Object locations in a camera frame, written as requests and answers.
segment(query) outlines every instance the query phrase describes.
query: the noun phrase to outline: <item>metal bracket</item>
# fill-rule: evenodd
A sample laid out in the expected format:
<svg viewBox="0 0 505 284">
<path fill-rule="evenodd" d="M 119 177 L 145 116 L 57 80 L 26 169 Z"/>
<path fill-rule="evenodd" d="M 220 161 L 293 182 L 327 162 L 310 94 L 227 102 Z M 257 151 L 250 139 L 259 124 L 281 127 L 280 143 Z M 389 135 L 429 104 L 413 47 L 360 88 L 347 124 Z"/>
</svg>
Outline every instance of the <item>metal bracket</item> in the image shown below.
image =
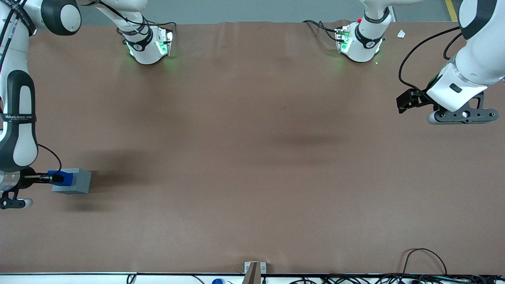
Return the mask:
<svg viewBox="0 0 505 284">
<path fill-rule="evenodd" d="M 261 274 L 267 273 L 267 263 L 259 261 L 244 262 L 244 273 L 242 284 L 260 284 Z"/>
<path fill-rule="evenodd" d="M 497 110 L 484 108 L 483 93 L 476 95 L 473 99 L 477 100 L 477 108 L 472 108 L 470 101 L 455 112 L 441 108 L 435 111 L 433 116 L 428 117 L 428 122 L 431 124 L 483 124 L 498 119 Z"/>
<path fill-rule="evenodd" d="M 472 108 L 470 102 L 477 100 L 477 107 Z M 431 100 L 425 93 L 415 89 L 408 89 L 396 98 L 396 106 L 400 114 L 411 108 L 433 105 L 433 113 L 428 116 L 430 124 L 483 124 L 498 119 L 498 111 L 484 108 L 484 93 L 481 92 L 469 100 L 455 112 L 448 111 Z"/>
<path fill-rule="evenodd" d="M 244 262 L 244 273 L 247 273 L 247 270 L 249 269 L 249 266 L 253 262 L 258 262 L 258 261 L 247 261 L 247 262 Z M 267 273 L 267 263 L 266 262 L 258 262 L 258 263 L 260 264 L 261 273 L 262 274 Z"/>
</svg>

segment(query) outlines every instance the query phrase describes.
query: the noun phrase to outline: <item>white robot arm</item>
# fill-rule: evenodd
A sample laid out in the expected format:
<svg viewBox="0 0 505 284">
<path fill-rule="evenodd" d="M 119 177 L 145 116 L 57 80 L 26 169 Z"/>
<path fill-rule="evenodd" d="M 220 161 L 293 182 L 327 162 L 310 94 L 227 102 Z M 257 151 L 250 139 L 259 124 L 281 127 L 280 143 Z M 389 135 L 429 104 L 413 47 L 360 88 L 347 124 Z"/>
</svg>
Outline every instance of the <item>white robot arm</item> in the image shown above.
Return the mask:
<svg viewBox="0 0 505 284">
<path fill-rule="evenodd" d="M 356 62 L 367 62 L 379 52 L 382 36 L 391 23 L 390 6 L 404 6 L 423 0 L 360 0 L 365 6 L 361 22 L 344 26 L 337 35 L 343 42 L 337 43 L 338 50 Z"/>
<path fill-rule="evenodd" d="M 483 108 L 483 92 L 505 77 L 505 1 L 463 0 L 459 24 L 466 45 L 458 51 L 419 93 L 410 89 L 398 97 L 400 113 L 412 107 L 434 105 L 431 124 L 487 123 L 498 118 Z M 477 108 L 469 101 L 477 99 Z"/>
<path fill-rule="evenodd" d="M 73 35 L 81 26 L 78 4 L 95 6 L 117 26 L 130 54 L 141 64 L 153 64 L 168 55 L 172 31 L 148 22 L 139 12 L 147 0 L 0 0 L 4 19 L 0 39 L 0 208 L 26 208 L 20 188 L 33 183 L 60 182 L 61 175 L 39 174 L 29 166 L 38 155 L 35 135 L 35 87 L 28 74 L 28 38 L 37 29 Z"/>
<path fill-rule="evenodd" d="M 96 7 L 116 26 L 126 39 L 130 54 L 140 64 L 153 64 L 170 52 L 173 32 L 148 22 L 140 11 L 147 0 L 77 0 L 78 4 Z"/>
</svg>

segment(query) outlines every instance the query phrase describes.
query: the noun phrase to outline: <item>yellow floor line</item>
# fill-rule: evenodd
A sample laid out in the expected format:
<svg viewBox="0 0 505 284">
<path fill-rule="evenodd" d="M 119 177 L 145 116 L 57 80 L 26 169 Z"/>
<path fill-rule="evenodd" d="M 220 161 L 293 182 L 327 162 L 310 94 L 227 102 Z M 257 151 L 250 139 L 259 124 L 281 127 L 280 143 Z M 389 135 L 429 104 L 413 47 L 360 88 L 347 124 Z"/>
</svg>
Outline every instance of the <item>yellow floor line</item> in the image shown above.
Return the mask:
<svg viewBox="0 0 505 284">
<path fill-rule="evenodd" d="M 449 11 L 450 20 L 456 22 L 458 20 L 458 16 L 456 14 L 456 10 L 454 10 L 452 0 L 445 0 L 445 5 L 447 6 L 447 10 Z"/>
</svg>

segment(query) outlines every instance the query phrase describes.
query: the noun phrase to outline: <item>gray floor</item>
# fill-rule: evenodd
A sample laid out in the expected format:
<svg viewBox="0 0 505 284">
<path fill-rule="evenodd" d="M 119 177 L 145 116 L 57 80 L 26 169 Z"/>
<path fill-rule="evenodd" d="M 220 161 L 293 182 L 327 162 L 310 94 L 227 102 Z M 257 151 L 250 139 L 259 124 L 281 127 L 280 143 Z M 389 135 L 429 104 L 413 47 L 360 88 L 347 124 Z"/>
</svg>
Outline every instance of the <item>gray floor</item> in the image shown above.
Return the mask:
<svg viewBox="0 0 505 284">
<path fill-rule="evenodd" d="M 450 21 L 444 0 L 424 0 L 420 4 L 396 7 L 395 12 L 402 22 Z M 81 13 L 84 25 L 112 24 L 94 8 L 82 7 Z M 178 24 L 301 22 L 307 19 L 334 22 L 362 17 L 363 6 L 358 0 L 150 0 L 142 13 L 152 21 Z"/>
</svg>

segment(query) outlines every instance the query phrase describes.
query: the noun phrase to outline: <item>brown table surface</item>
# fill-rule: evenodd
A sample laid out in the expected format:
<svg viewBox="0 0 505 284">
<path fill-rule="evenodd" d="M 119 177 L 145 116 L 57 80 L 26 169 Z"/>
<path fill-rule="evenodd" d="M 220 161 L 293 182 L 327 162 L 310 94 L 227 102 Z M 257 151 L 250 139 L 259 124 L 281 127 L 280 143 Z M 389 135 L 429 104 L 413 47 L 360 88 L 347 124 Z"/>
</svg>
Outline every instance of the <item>brown table surface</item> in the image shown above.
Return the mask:
<svg viewBox="0 0 505 284">
<path fill-rule="evenodd" d="M 32 208 L 0 212 L 1 271 L 398 272 L 426 247 L 449 273 L 503 273 L 505 119 L 433 126 L 430 107 L 395 104 L 404 56 L 454 25 L 392 24 L 364 64 L 307 24 L 179 26 L 175 57 L 152 66 L 111 26 L 41 32 L 38 141 L 93 171 L 91 192 L 23 190 Z M 405 79 L 424 87 L 454 35 Z M 504 90 L 487 106 L 505 113 Z M 56 166 L 42 149 L 33 165 Z M 441 270 L 416 253 L 407 272 Z"/>
</svg>

